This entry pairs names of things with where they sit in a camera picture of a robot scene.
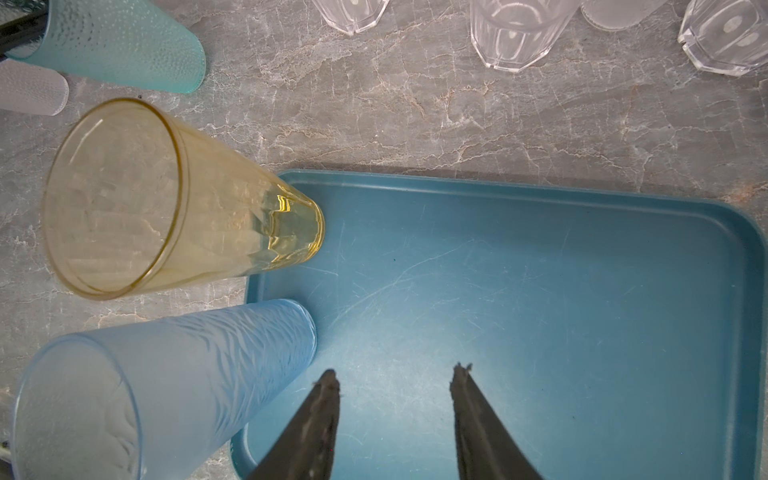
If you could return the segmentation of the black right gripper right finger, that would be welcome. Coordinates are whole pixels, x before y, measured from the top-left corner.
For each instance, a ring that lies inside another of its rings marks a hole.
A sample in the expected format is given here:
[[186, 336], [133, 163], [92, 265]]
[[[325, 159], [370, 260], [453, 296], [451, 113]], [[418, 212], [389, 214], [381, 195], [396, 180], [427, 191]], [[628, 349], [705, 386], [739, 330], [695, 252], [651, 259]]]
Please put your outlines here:
[[473, 380], [471, 367], [457, 363], [449, 388], [459, 478], [542, 480]]

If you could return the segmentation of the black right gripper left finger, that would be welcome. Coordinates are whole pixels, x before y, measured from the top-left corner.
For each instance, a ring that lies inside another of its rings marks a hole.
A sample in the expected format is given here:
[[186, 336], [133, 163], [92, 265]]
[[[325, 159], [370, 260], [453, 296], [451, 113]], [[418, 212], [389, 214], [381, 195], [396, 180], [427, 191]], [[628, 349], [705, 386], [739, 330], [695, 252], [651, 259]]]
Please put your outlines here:
[[340, 383], [327, 369], [247, 479], [330, 479], [339, 416]]

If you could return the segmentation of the blue frosted glass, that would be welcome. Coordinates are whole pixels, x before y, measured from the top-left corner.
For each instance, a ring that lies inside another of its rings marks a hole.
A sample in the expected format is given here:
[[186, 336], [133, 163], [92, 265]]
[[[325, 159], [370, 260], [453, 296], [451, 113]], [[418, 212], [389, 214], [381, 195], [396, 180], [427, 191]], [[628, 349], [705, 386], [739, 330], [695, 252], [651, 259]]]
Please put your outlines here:
[[185, 479], [311, 363], [308, 311], [278, 299], [58, 337], [14, 407], [18, 479]]

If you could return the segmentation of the teal plastic tray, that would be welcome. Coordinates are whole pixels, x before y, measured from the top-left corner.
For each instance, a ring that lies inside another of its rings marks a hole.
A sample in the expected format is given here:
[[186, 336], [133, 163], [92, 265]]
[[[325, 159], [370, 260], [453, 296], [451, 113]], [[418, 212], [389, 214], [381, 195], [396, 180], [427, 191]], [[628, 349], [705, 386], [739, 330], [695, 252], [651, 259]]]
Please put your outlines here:
[[337, 479], [453, 479], [471, 375], [547, 479], [756, 479], [767, 242], [715, 201], [286, 171], [322, 209], [308, 262], [250, 277], [318, 332], [306, 372], [231, 442], [238, 476], [327, 369]]

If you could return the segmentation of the yellow transparent glass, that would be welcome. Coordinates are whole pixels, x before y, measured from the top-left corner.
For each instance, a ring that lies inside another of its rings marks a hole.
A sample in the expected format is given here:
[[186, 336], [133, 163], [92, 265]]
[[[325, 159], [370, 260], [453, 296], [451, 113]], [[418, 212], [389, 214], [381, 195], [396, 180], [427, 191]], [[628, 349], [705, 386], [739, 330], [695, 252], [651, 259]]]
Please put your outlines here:
[[118, 98], [59, 147], [41, 228], [74, 293], [116, 299], [303, 263], [325, 220], [271, 171], [156, 106]]

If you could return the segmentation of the green frosted glass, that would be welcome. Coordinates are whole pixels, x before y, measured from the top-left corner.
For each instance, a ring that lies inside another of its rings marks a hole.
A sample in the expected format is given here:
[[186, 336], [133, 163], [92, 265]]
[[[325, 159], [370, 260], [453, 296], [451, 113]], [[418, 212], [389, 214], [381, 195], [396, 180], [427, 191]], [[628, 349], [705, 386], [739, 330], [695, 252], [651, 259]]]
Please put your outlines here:
[[190, 93], [206, 74], [198, 38], [150, 1], [50, 1], [45, 31], [10, 59], [94, 80]]

